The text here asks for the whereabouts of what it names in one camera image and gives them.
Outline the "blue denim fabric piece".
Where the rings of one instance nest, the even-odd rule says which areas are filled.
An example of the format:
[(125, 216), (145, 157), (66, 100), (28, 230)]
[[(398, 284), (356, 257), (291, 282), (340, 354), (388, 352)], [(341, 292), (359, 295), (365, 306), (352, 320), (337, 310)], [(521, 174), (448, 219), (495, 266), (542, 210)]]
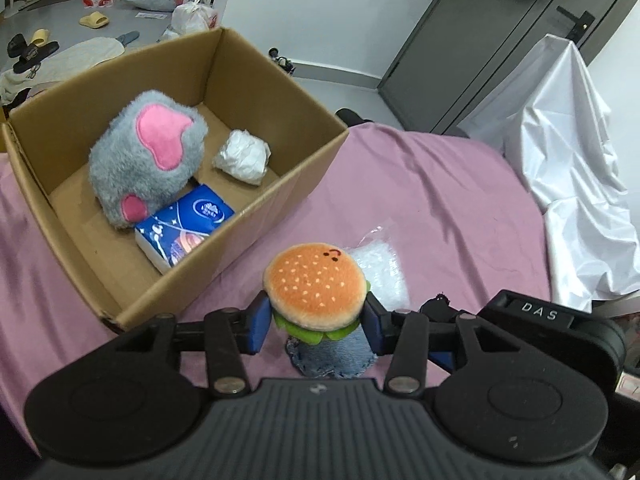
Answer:
[(322, 339), (318, 344), (290, 337), (285, 351), (296, 370), (307, 378), (357, 378), (376, 362), (361, 327), (341, 340)]

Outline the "plush hamburger toy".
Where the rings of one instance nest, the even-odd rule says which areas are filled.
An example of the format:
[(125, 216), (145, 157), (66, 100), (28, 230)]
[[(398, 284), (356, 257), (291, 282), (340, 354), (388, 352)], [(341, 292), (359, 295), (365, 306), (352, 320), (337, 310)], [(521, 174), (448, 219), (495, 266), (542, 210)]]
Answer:
[(354, 258), (324, 243), (286, 248), (265, 268), (262, 284), (277, 326), (312, 346), (356, 330), (369, 291)]

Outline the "grey pink plush paw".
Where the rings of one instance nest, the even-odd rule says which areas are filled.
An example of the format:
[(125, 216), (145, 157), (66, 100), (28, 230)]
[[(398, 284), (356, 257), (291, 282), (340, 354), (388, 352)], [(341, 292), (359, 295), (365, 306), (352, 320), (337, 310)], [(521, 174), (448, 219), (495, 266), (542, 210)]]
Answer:
[(89, 182), (108, 223), (128, 229), (170, 204), (200, 168), (208, 125), (192, 107), (149, 90), (90, 150)]

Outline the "black crochet toy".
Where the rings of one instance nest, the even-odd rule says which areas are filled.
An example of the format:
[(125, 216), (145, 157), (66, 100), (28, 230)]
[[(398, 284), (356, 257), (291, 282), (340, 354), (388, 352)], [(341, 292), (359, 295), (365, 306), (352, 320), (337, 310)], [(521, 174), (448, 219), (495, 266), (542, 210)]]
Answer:
[(435, 323), (450, 323), (459, 315), (459, 311), (450, 306), (450, 300), (444, 294), (425, 301), (419, 312)]

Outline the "clear bag of white pellets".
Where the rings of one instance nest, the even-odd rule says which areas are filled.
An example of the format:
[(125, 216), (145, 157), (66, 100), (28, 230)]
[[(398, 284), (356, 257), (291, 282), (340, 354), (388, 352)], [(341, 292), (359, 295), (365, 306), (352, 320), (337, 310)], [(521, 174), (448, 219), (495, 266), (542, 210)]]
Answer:
[(408, 309), (410, 297), (399, 248), (398, 226), (386, 220), (375, 226), (347, 252), (355, 259), (369, 290), (387, 311)]

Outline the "blue tissue pack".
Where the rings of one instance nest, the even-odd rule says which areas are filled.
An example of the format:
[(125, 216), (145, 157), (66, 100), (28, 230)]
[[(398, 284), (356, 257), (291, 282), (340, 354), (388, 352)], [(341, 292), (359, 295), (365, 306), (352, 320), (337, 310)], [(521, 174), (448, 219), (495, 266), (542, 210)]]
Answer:
[(234, 210), (201, 184), (134, 226), (134, 238), (154, 268), (167, 273), (234, 216)]

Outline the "crumpled white tissue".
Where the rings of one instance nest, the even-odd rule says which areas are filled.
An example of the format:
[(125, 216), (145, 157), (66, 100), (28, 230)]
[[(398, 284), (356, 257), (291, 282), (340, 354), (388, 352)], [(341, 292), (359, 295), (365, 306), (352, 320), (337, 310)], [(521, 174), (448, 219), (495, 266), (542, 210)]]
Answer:
[(267, 174), (269, 144), (247, 130), (234, 129), (212, 160), (215, 169), (243, 183), (258, 186)]

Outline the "cardboard box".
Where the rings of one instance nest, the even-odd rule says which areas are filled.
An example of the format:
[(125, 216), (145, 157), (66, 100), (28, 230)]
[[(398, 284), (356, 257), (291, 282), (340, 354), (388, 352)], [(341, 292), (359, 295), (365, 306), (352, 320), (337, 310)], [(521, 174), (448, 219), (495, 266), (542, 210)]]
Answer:
[(52, 252), (121, 330), (192, 304), (314, 190), (347, 135), (223, 27), (85, 70), (2, 127)]

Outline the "white draped cloth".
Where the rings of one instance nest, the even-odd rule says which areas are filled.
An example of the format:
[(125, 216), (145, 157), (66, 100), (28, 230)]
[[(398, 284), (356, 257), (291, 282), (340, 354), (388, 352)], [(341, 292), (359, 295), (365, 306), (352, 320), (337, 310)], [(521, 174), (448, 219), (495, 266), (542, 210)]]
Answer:
[(498, 151), (533, 195), (552, 300), (575, 310), (639, 288), (639, 237), (609, 114), (574, 42), (547, 35), (458, 125)]

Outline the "black slipper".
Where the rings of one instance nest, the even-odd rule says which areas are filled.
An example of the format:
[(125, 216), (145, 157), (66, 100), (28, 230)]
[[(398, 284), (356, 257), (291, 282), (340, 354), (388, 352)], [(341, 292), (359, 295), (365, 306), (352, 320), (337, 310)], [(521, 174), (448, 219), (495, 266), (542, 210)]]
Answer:
[(335, 116), (348, 128), (356, 127), (359, 125), (371, 122), (371, 119), (362, 118), (358, 113), (354, 112), (350, 108), (340, 108), (335, 112)]

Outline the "grey sneakers pair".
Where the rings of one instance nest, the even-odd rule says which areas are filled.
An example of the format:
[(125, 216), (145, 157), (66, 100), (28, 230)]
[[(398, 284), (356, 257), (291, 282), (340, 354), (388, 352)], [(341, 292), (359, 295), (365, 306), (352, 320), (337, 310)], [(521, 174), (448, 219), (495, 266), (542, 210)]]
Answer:
[(280, 67), (288, 75), (292, 76), (295, 73), (296, 67), (294, 63), (284, 55), (280, 55), (280, 51), (278, 48), (271, 48), (268, 51), (268, 55), (270, 60)]

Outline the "grey door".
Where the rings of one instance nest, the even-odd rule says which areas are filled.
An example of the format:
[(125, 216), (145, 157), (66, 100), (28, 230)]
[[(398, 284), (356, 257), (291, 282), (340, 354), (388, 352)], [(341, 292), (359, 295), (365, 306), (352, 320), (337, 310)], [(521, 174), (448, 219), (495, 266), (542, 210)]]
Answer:
[(638, 0), (434, 0), (378, 91), (407, 130), (457, 125), (544, 36), (591, 63)]

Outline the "white plastic bag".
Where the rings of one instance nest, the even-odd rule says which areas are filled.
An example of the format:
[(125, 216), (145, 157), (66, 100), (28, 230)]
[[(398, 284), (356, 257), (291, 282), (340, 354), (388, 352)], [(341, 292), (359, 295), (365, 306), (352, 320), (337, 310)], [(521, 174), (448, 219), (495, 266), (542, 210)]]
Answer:
[(170, 28), (178, 36), (207, 32), (218, 26), (218, 12), (206, 0), (181, 3), (171, 14)]

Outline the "cream cloth on floor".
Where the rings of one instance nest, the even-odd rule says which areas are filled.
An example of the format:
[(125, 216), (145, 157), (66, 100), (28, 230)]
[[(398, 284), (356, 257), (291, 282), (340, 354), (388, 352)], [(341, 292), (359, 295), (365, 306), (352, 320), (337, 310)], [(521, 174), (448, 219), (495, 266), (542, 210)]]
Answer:
[(45, 58), (36, 70), (24, 74), (6, 70), (1, 74), (1, 104), (10, 104), (24, 89), (62, 82), (124, 52), (125, 47), (117, 39), (96, 37)]

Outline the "yellow slipper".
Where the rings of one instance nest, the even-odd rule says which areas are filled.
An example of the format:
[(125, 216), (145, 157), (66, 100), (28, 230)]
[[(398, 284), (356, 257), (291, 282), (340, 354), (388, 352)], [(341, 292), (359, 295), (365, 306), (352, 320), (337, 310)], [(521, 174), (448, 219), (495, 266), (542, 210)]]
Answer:
[(90, 14), (84, 15), (80, 20), (81, 26), (90, 29), (100, 29), (105, 27), (110, 22), (110, 19), (99, 11), (94, 11)]

